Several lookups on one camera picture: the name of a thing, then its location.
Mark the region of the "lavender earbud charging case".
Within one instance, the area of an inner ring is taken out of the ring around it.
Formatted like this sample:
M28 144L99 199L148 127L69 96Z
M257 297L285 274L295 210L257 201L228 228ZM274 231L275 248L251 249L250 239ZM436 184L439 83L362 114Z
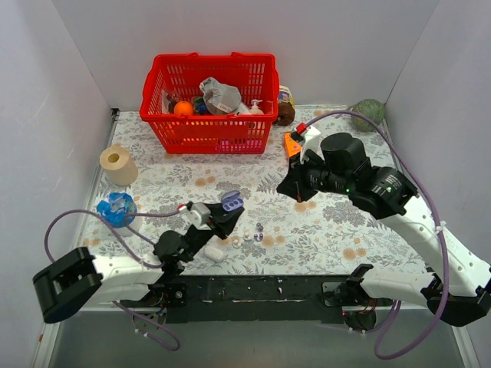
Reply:
M240 191L232 190L225 193L221 198L222 208L226 212L232 212L243 207L243 199L240 197Z

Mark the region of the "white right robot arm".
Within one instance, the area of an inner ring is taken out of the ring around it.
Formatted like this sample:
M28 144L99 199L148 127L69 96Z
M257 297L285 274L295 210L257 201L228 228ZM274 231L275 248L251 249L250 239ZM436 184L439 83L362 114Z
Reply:
M349 133L303 139L290 157L277 193L307 202L319 192L347 196L394 232L430 266L424 274L379 271L361 264L327 299L335 305L387 298L427 307L443 322L463 327L490 312L490 265L438 225L416 186L400 171L371 164L364 144Z

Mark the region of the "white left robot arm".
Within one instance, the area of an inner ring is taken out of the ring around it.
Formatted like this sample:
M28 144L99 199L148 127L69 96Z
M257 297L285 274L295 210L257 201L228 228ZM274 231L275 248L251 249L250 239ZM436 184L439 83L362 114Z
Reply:
M181 274L185 263L212 237L228 238L244 210L227 212L220 204L188 203L177 212L192 223L186 233L164 232L153 252L143 258L131 248L116 257L93 255L89 248L79 247L52 259L32 279L44 322L62 322L84 306L116 301L158 305L163 297L159 283Z

